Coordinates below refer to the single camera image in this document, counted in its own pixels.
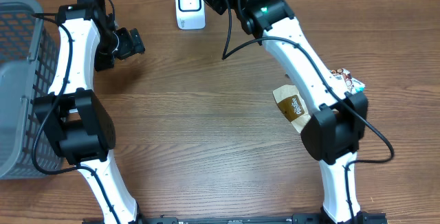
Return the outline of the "beige plastic pouch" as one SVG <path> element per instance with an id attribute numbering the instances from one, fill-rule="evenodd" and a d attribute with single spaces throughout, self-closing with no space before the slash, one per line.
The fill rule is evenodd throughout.
<path id="1" fill-rule="evenodd" d="M 333 76 L 340 82 L 342 89 L 349 93 L 358 93 L 353 87 L 352 79 L 356 79 L 345 68 L 331 70 Z M 295 85 L 283 85 L 273 90 L 272 95 L 277 107 L 298 133 L 311 119 L 306 104 Z"/>

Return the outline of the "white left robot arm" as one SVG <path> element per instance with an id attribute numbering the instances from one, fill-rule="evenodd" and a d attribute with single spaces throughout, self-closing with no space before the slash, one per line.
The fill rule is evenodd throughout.
<path id="1" fill-rule="evenodd" d="M 48 95 L 36 98 L 38 136 L 46 136 L 68 171 L 87 181 L 104 216 L 103 223 L 145 223 L 118 169 L 116 130 L 94 93 L 94 72 L 111 69 L 115 60 L 143 54 L 136 29 L 119 28 L 116 14 L 106 12 L 110 0 L 77 0 L 56 14 L 35 17 L 55 23 L 60 34 L 58 64 Z"/>

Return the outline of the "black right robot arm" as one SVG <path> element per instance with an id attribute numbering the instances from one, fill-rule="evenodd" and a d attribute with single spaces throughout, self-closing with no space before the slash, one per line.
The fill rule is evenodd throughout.
<path id="1" fill-rule="evenodd" d="M 351 93 L 309 44 L 286 0 L 204 0 L 218 14 L 235 14 L 246 34 L 284 68 L 311 116 L 300 132 L 320 164 L 324 202 L 320 219 L 357 223 L 363 213 L 355 193 L 355 160 L 364 136 L 368 100 Z"/>

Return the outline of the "teal wipes packet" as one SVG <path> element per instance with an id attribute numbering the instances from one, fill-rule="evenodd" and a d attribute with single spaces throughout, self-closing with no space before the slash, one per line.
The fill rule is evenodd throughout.
<path id="1" fill-rule="evenodd" d="M 353 87 L 356 92 L 361 92 L 365 90 L 366 85 L 363 82 L 360 82 L 359 80 L 352 79 Z"/>

